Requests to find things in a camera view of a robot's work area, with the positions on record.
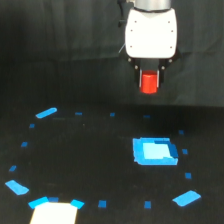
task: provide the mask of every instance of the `white panel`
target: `white panel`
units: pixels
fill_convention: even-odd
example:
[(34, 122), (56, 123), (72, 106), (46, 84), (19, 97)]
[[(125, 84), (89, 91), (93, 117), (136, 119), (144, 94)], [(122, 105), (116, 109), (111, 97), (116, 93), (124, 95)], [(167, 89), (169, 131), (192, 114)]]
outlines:
[(44, 203), (38, 205), (30, 224), (74, 224), (77, 208), (68, 203)]
[(175, 10), (143, 13), (131, 9), (125, 44), (127, 54), (133, 58), (171, 58), (177, 44)]
[(143, 151), (145, 159), (172, 158), (169, 147), (166, 144), (144, 143)]

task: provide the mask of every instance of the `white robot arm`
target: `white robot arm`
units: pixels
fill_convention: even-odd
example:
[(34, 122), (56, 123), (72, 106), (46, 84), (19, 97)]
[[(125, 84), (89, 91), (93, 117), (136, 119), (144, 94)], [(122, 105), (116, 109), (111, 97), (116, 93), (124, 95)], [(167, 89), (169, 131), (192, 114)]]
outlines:
[[(126, 0), (133, 2), (125, 29), (128, 61), (138, 75), (140, 91), (157, 92), (164, 80), (164, 71), (178, 58), (177, 21), (171, 0)], [(142, 71), (140, 60), (159, 59), (158, 70)]]

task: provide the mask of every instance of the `white square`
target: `white square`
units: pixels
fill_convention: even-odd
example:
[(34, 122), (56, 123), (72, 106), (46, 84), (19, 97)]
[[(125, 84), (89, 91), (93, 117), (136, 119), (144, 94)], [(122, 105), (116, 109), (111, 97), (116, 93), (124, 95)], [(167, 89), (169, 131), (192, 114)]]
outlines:
[(69, 203), (44, 203), (38, 205), (30, 224), (74, 224), (77, 208)]
[(143, 143), (143, 152), (145, 159), (173, 158), (166, 144)]

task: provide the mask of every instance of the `black surface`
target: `black surface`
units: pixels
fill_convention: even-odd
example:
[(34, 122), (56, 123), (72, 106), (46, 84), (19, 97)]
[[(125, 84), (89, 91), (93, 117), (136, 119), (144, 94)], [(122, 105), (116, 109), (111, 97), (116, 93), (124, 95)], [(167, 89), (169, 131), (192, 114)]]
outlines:
[[(43, 196), (84, 201), (77, 224), (223, 223), (223, 109), (92, 105), (59, 107), (56, 114), (36, 119), (44, 109), (24, 108), (1, 117), (1, 223), (29, 223), (27, 203)], [(83, 116), (74, 115), (80, 111)], [(151, 118), (143, 119), (145, 114)], [(132, 138), (138, 137), (170, 137), (178, 166), (135, 163)], [(27, 148), (20, 147), (23, 141)], [(182, 155), (183, 148), (189, 155)], [(11, 165), (17, 165), (13, 173), (8, 172)], [(186, 180), (185, 172), (193, 179)], [(4, 185), (11, 179), (30, 192), (16, 196)], [(188, 190), (202, 199), (185, 208), (171, 201)], [(107, 200), (106, 209), (98, 209), (99, 200)], [(148, 200), (151, 210), (144, 209)]]

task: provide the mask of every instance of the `blue tape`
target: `blue tape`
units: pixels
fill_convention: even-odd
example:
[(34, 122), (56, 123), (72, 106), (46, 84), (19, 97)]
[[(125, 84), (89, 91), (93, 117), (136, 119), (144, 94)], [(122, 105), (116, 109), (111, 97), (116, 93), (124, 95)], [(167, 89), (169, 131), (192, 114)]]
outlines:
[(98, 207), (99, 208), (106, 208), (107, 207), (107, 202), (106, 201), (99, 201), (99, 204), (98, 204)]
[(199, 198), (201, 198), (200, 194), (194, 191), (188, 191), (187, 193), (174, 198), (173, 201), (176, 202), (179, 206), (183, 207), (192, 203), (193, 201), (198, 200)]
[(82, 112), (76, 112), (75, 115), (76, 116), (82, 116)]
[(10, 181), (6, 182), (5, 185), (8, 188), (10, 188), (17, 195), (23, 195), (23, 194), (26, 194), (29, 191), (28, 188), (18, 184), (14, 180), (10, 180)]
[(144, 208), (150, 209), (151, 208), (151, 201), (145, 201), (145, 206)]
[(30, 128), (34, 128), (35, 127), (35, 124), (30, 124)]
[(145, 159), (144, 151), (143, 151), (143, 143), (153, 143), (154, 141), (159, 142), (159, 141), (163, 141), (163, 140), (164, 140), (164, 138), (133, 139), (134, 161), (137, 162), (139, 165), (176, 166), (178, 163), (177, 158)]
[(21, 147), (27, 147), (27, 145), (28, 145), (28, 142), (23, 142)]
[(43, 197), (43, 198), (39, 198), (39, 199), (37, 199), (35, 201), (31, 201), (28, 204), (29, 204), (30, 208), (34, 209), (38, 205), (44, 204), (46, 202), (49, 202), (48, 198), (47, 197)]
[(48, 201), (49, 202), (58, 202), (58, 198), (57, 197), (51, 197), (51, 198), (48, 198)]
[(150, 118), (150, 115), (144, 115), (143, 118)]
[(182, 152), (183, 152), (184, 155), (188, 155), (187, 149), (182, 149)]
[(174, 144), (169, 143), (168, 147), (169, 147), (169, 150), (170, 150), (170, 155), (173, 158), (178, 158), (179, 156), (178, 156), (178, 152), (177, 152), (176, 146)]
[(179, 135), (184, 135), (184, 131), (183, 130), (179, 130)]
[(9, 172), (13, 172), (16, 170), (16, 166), (11, 166), (11, 168), (9, 169)]
[(55, 112), (57, 112), (57, 108), (50, 108), (48, 110), (45, 110), (45, 111), (37, 114), (36, 117), (39, 119), (42, 119), (42, 118), (47, 117)]
[(185, 178), (186, 179), (191, 179), (192, 177), (191, 177), (191, 173), (185, 173)]
[(72, 200), (71, 205), (73, 205), (74, 207), (80, 209), (82, 208), (82, 206), (84, 205), (84, 202), (81, 201), (77, 201), (77, 200)]

